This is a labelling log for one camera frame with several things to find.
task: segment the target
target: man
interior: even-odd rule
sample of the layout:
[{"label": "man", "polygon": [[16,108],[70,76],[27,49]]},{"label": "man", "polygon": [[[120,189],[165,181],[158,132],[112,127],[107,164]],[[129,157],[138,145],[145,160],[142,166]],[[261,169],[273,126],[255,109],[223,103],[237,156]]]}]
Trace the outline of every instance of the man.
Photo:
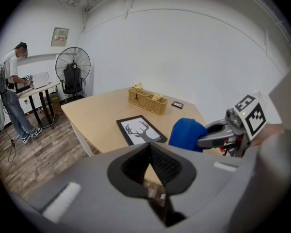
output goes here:
[{"label": "man", "polygon": [[25,117],[15,89],[16,83],[23,84],[24,86],[31,84],[31,81],[21,79],[17,75],[17,59],[27,58],[27,55],[27,44],[21,42],[16,48],[8,52],[3,59],[4,78],[6,81],[6,94],[3,103],[16,132],[24,144],[28,142],[30,137],[32,139],[36,138],[42,131],[41,128],[36,129],[32,126]]}]

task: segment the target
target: jeans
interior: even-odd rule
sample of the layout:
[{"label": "jeans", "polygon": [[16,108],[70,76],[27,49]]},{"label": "jeans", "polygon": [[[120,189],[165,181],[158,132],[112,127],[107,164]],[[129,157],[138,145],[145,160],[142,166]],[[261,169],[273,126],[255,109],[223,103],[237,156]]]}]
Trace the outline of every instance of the jeans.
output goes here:
[{"label": "jeans", "polygon": [[25,137],[26,132],[29,134],[35,133],[36,128],[32,126],[26,118],[25,113],[19,104],[16,92],[7,90],[3,103],[15,130],[20,137]]}]

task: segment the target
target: table leg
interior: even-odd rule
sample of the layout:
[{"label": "table leg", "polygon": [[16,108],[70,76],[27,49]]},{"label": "table leg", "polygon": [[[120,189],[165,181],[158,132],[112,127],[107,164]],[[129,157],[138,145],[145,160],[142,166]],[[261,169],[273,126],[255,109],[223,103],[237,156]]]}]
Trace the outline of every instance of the table leg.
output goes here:
[{"label": "table leg", "polygon": [[48,109],[47,109],[47,106],[45,105],[45,102],[44,102],[43,93],[39,92],[39,96],[40,96],[41,104],[42,104],[42,107],[44,110],[44,114],[45,114],[46,118],[48,119],[49,124],[51,124],[52,120],[49,117]]},{"label": "table leg", "polygon": [[94,156],[93,152],[91,151],[90,147],[88,146],[85,137],[82,135],[82,133],[76,128],[76,126],[73,125],[72,122],[70,122],[72,125],[72,128],[74,130],[74,133],[76,134],[78,140],[80,141],[82,147],[84,148],[85,152],[88,154],[89,157]]},{"label": "table leg", "polygon": [[41,120],[40,120],[40,118],[39,118],[39,116],[38,116],[37,110],[35,109],[35,105],[34,105],[34,103],[33,103],[32,96],[29,96],[29,101],[30,101],[30,104],[31,104],[31,107],[32,107],[32,110],[33,110],[34,116],[35,116],[35,118],[36,118],[37,121],[38,121],[38,124],[42,125],[42,124],[41,124]]},{"label": "table leg", "polygon": [[50,98],[49,98],[49,91],[48,90],[45,90],[45,94],[46,94],[47,100],[48,100],[49,111],[52,114],[52,116],[54,116],[54,111],[53,111],[53,108],[52,108],[52,103],[51,103]]}]

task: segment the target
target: blue cloth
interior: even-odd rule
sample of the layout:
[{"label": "blue cloth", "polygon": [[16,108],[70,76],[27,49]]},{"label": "blue cloth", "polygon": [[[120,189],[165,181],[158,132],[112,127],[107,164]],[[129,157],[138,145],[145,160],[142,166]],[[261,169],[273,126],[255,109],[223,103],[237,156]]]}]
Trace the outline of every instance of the blue cloth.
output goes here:
[{"label": "blue cloth", "polygon": [[196,143],[199,137],[204,135],[207,135],[207,130],[203,125],[194,119],[181,118],[175,123],[168,144],[185,150],[203,152]]}]

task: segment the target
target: wicker basket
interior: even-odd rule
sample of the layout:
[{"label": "wicker basket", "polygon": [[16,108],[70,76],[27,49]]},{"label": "wicker basket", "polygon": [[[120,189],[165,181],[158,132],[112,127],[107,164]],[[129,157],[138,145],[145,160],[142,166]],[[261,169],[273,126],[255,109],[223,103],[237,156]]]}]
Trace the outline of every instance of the wicker basket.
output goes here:
[{"label": "wicker basket", "polygon": [[144,108],[157,115],[163,115],[166,109],[168,100],[160,98],[157,101],[151,100],[153,93],[145,92],[139,89],[129,89],[128,102],[133,103],[141,108]]}]

